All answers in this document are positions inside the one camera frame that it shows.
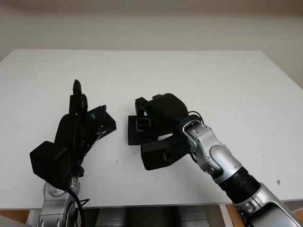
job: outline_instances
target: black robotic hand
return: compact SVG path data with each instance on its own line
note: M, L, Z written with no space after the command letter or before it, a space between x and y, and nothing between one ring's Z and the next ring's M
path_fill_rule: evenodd
M183 125L197 119L189 115L184 103L173 94L156 95L151 101L138 98L135 101L136 116L128 116L128 144L141 145L141 157L145 169L170 166L186 154L191 154ZM172 134L158 140L159 136Z
M60 120L54 143L44 141L30 152L34 173L58 189L69 189L73 176L83 176L84 156L98 139L116 130L106 105L87 109L87 98L75 80L69 113Z

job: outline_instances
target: wooden floor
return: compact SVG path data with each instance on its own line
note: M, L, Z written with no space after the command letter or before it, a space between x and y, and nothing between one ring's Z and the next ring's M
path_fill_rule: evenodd
M241 215L232 205L226 205L234 227L245 227ZM29 210L0 210L0 215L25 224ZM297 218L303 223L303 209L294 213Z
M27 222L28 214L29 210L0 210L0 215L23 224Z

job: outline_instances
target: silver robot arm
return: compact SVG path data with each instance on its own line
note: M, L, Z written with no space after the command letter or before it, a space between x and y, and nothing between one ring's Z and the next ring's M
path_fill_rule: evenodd
M210 174L249 227L302 227L292 212L263 184L249 175L213 130L198 120L184 125L200 168Z
M78 195L80 183L77 178L71 180L70 189ZM37 227L74 227L76 220L75 199L66 191L57 189L49 183L43 187L44 204Z

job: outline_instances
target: white tabletop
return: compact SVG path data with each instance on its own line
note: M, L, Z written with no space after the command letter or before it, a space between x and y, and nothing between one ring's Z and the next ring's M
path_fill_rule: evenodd
M230 202L190 157L146 171L127 145L134 100L168 92L280 199L303 198L303 90L263 53L14 50L0 63L0 209L42 207L29 152L54 140L75 79L117 125L84 159L88 207Z

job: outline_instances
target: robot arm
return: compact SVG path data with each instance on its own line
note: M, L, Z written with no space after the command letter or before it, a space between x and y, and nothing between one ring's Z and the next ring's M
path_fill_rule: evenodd
M80 82L75 80L69 113L60 120L54 142L44 141L30 153L33 172L46 181L38 227L74 226L76 203L81 226L85 226L81 201L77 197L78 178L84 175L81 164L94 143L115 129L116 122L106 112L105 105L88 111L87 98Z
M166 167L191 154L226 192L246 226L301 227L291 211L248 173L200 117L189 115L173 94L157 95L151 101L139 98L135 105L137 116L129 116L128 141L129 145L141 145L145 169ZM142 119L149 124L138 131L135 126L144 122ZM158 140L159 135L168 133L172 135Z
M292 212L263 183L249 175L211 128L192 120L184 125L183 133L197 164L226 192L246 219L247 226L301 226Z

